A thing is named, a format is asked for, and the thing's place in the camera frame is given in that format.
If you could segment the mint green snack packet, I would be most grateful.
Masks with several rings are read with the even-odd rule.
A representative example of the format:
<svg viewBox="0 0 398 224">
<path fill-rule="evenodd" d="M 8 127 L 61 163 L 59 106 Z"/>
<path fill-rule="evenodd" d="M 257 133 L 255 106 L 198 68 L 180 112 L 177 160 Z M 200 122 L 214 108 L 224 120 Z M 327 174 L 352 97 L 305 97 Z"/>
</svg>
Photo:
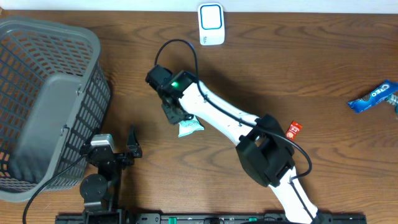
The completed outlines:
<svg viewBox="0 0 398 224">
<path fill-rule="evenodd" d="M 179 122 L 178 136 L 181 138 L 184 136 L 188 136 L 194 133 L 195 131 L 204 131 L 204 130 L 205 130 L 204 126 L 199 122 L 197 117 L 194 116 L 192 119 Z"/>
</svg>

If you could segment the red snack stick packet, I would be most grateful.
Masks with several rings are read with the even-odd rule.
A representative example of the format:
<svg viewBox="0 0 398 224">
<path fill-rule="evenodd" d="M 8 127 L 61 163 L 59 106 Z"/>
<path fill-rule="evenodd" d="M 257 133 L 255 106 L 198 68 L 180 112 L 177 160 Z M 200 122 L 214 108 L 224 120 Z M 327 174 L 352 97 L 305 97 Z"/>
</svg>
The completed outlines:
<svg viewBox="0 0 398 224">
<path fill-rule="evenodd" d="M 302 130 L 303 126 L 296 121 L 292 121 L 285 136 L 289 140 L 294 140 L 298 133 Z"/>
</svg>

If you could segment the blue Oreo packet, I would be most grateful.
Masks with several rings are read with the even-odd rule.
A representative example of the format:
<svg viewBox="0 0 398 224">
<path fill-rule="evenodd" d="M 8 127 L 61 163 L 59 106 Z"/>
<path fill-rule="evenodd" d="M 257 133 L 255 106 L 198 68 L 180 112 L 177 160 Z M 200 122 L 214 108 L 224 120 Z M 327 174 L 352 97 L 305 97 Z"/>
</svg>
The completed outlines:
<svg viewBox="0 0 398 224">
<path fill-rule="evenodd" d="M 361 113 L 387 100 L 396 92 L 397 82 L 384 80 L 384 82 L 380 84 L 375 90 L 363 96 L 362 98 L 347 102 L 347 105 L 355 113 Z"/>
</svg>

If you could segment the blue liquid bottle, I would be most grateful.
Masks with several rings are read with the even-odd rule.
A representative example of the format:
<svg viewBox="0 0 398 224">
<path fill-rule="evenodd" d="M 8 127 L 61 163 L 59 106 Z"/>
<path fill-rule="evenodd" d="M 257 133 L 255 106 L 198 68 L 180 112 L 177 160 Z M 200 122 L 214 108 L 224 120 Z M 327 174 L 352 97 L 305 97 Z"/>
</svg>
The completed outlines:
<svg viewBox="0 0 398 224">
<path fill-rule="evenodd" d="M 391 94 L 386 101 L 394 107 L 396 114 L 398 114 L 398 96 L 395 94 Z"/>
</svg>

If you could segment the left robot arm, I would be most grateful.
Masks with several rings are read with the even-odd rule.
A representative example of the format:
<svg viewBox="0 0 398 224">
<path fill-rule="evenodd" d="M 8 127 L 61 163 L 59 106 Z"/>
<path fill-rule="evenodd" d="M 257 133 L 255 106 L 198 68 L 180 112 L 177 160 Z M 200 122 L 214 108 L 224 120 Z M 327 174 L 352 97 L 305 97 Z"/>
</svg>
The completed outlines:
<svg viewBox="0 0 398 224">
<path fill-rule="evenodd" d="M 82 146 L 80 154 L 87 163 L 98 168 L 97 173 L 85 177 L 80 184 L 84 200 L 82 213 L 84 224 L 126 224 L 130 214 L 119 208 L 121 176 L 125 168 L 134 165 L 142 157 L 134 126 L 130 127 L 126 151 L 115 152 L 110 134 L 95 134 Z"/>
</svg>

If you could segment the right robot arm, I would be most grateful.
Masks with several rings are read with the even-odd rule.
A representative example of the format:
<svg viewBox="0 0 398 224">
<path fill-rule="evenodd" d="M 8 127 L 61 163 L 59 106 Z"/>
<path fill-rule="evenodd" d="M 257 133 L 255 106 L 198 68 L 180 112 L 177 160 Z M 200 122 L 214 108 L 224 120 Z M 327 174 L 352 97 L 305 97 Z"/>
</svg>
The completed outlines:
<svg viewBox="0 0 398 224">
<path fill-rule="evenodd" d="M 200 118 L 224 134 L 234 144 L 245 173 L 273 191 L 288 221 L 318 220 L 318 208 L 299 182 L 308 172 L 298 174 L 295 167 L 293 155 L 299 146 L 286 138 L 274 117 L 260 118 L 236 108 L 190 72 L 174 75 L 165 70 L 146 81 L 160 96 L 170 123 Z"/>
</svg>

